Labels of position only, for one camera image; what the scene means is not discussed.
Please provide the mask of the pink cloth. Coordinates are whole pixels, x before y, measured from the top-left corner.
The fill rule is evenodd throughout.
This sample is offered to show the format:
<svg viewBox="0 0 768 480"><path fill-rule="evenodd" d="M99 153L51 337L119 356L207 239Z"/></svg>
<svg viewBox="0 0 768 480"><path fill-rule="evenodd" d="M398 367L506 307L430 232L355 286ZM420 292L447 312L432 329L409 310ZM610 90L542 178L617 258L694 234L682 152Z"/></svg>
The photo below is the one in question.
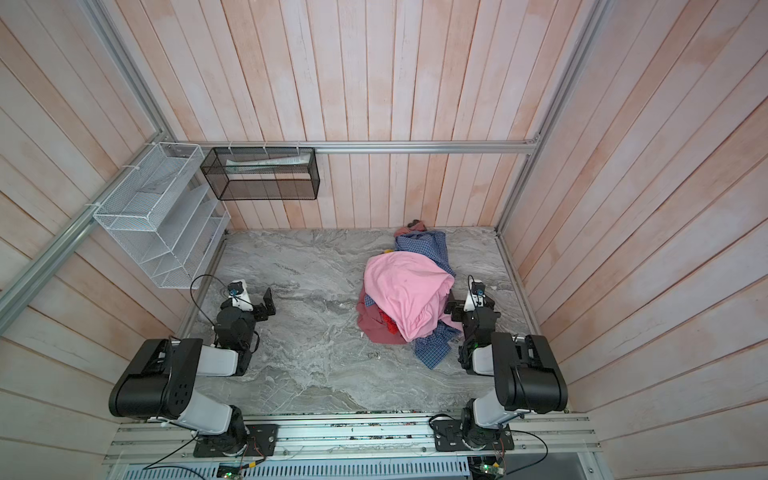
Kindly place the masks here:
<svg viewBox="0 0 768 480"><path fill-rule="evenodd" d="M454 282L427 256L407 251L370 258L363 276L365 293L407 342L431 335L440 321L452 323L444 310Z"/></svg>

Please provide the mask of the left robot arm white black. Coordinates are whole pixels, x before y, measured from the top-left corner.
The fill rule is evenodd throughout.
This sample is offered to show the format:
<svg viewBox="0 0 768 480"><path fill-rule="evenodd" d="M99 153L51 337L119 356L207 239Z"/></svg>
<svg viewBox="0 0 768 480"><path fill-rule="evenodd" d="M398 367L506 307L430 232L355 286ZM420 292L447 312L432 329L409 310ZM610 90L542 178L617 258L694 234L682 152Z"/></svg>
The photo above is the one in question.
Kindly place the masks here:
<svg viewBox="0 0 768 480"><path fill-rule="evenodd" d="M195 458L274 454L278 426L248 424L242 410L199 392L199 378L245 375L260 346L256 324L276 314L272 291L250 301L243 281L227 286L213 321L214 343L173 337L145 341L114 385L108 409L115 417L157 421L193 432Z"/></svg>

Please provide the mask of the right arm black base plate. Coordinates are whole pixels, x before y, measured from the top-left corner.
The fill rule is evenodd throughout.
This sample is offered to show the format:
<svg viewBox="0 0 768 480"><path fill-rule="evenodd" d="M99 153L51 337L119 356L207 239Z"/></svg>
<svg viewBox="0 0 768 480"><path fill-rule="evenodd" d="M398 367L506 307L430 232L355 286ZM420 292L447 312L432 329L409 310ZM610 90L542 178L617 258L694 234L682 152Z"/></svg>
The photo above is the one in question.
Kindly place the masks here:
<svg viewBox="0 0 768 480"><path fill-rule="evenodd" d="M469 421L440 416L428 421L438 452L506 451L513 450L514 440L509 430L486 429Z"/></svg>

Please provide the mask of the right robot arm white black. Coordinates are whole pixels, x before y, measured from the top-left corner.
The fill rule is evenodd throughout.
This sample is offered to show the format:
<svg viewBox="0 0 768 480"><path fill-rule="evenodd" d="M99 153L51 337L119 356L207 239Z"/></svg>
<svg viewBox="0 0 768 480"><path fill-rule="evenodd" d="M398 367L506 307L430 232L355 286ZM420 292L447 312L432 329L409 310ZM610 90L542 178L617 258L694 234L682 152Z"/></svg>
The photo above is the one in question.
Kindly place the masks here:
<svg viewBox="0 0 768 480"><path fill-rule="evenodd" d="M514 447L512 421L565 411L568 390L546 337L498 331L495 304L473 294L469 300L450 299L445 307L463 327L459 363L469 374L490 377L493 389L470 400L460 418L436 416L429 425L439 452L505 451Z"/></svg>

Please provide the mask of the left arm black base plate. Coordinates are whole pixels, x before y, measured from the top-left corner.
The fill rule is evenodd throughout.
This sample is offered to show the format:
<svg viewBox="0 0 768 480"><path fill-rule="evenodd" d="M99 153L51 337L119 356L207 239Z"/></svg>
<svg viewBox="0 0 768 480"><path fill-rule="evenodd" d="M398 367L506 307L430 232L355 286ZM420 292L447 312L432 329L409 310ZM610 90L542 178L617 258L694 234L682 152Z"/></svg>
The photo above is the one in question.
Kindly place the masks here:
<svg viewBox="0 0 768 480"><path fill-rule="evenodd" d="M193 451L194 458L270 457L278 439L277 424L244 424L220 435L201 436Z"/></svg>

